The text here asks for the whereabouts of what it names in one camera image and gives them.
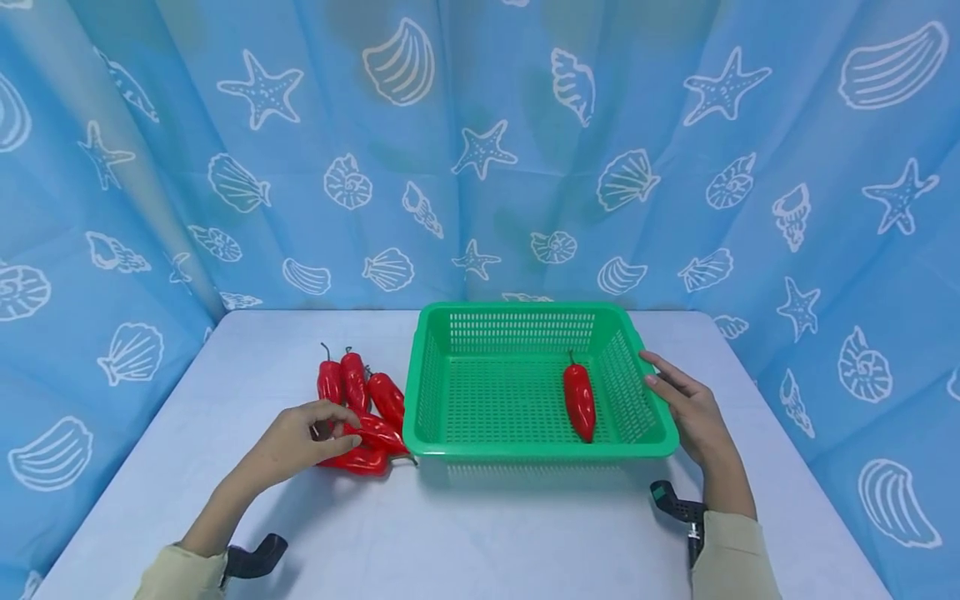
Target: hand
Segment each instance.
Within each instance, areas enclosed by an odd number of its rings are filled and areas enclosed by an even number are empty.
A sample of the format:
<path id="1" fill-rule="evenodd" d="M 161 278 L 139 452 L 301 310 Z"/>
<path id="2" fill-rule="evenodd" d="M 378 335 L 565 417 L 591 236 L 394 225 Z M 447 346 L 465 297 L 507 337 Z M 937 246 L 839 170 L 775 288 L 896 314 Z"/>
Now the hand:
<path id="1" fill-rule="evenodd" d="M 327 400 L 284 409 L 233 474 L 260 493 L 306 468 L 345 454 L 360 445 L 360 436 L 345 436 L 344 422 L 360 428 L 353 411 Z M 328 426 L 331 435 L 316 440 L 316 432 Z"/>
<path id="2" fill-rule="evenodd" d="M 680 430 L 680 443 L 690 458 L 706 468 L 713 459 L 736 455 L 713 392 L 654 352 L 644 350 L 640 358 L 660 371 L 660 376 L 646 377 L 647 385 L 670 406 Z"/>

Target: pile of peppers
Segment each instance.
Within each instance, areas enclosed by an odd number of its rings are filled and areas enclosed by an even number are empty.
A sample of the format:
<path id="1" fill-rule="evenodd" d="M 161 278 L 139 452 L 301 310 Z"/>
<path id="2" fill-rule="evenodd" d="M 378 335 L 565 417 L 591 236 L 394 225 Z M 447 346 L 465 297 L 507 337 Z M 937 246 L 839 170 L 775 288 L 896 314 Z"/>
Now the pile of peppers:
<path id="1" fill-rule="evenodd" d="M 317 374 L 319 399 L 343 404 L 356 413 L 360 428 L 345 424 L 345 435 L 358 435 L 362 443 L 350 452 L 323 461 L 318 467 L 338 468 L 354 475 L 383 477 L 395 458 L 413 455 L 403 443 L 403 392 L 390 376 L 383 372 L 371 372 L 364 365 L 360 354 L 348 347 L 340 362 L 332 360 L 330 348 L 326 360 L 320 364 Z M 376 407 L 380 416 L 371 408 Z"/>

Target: person's right hand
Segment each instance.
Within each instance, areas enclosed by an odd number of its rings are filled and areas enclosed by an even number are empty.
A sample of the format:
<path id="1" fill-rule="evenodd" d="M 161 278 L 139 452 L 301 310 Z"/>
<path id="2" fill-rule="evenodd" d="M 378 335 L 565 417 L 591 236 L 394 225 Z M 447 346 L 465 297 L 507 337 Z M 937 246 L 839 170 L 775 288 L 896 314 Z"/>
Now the person's right hand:
<path id="1" fill-rule="evenodd" d="M 640 358 L 660 371 L 659 376 L 647 375 L 647 385 L 670 406 L 680 443 L 690 458 L 705 468 L 712 458 L 735 455 L 733 439 L 710 388 L 654 352 L 644 350 Z"/>

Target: black handle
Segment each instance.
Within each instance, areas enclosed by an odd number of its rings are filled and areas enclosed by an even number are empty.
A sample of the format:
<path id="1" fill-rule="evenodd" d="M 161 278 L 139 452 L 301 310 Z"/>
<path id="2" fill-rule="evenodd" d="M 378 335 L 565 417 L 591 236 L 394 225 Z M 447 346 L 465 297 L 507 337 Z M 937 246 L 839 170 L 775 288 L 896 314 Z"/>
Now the black handle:
<path id="1" fill-rule="evenodd" d="M 224 577 L 256 579 L 273 572 L 287 551 L 287 540 L 277 534 L 269 534 L 253 552 L 239 546 L 227 548 L 227 570 Z"/>

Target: person's left hand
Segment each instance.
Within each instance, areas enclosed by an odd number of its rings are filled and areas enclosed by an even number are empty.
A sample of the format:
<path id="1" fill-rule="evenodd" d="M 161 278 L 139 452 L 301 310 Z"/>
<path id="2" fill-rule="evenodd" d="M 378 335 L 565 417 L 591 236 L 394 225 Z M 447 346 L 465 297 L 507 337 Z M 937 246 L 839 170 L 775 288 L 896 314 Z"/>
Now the person's left hand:
<path id="1" fill-rule="evenodd" d="M 360 445 L 360 436 L 343 435 L 344 422 L 360 428 L 360 419 L 353 411 L 327 400 L 284 409 L 243 457 L 234 474 L 260 493 L 306 468 L 340 456 Z M 311 430 L 324 429 L 325 424 L 331 435 L 316 441 Z"/>

